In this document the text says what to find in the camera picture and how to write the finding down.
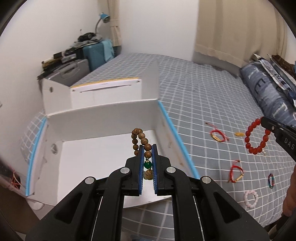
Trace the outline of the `person's right hand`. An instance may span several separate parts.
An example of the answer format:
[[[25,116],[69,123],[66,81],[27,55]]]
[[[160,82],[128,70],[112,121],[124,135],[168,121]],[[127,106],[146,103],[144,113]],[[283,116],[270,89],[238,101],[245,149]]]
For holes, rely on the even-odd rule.
[[[296,206],[296,166],[293,169],[293,173],[290,179],[290,186],[287,190],[287,195],[283,202],[283,214],[285,216],[291,216]]]

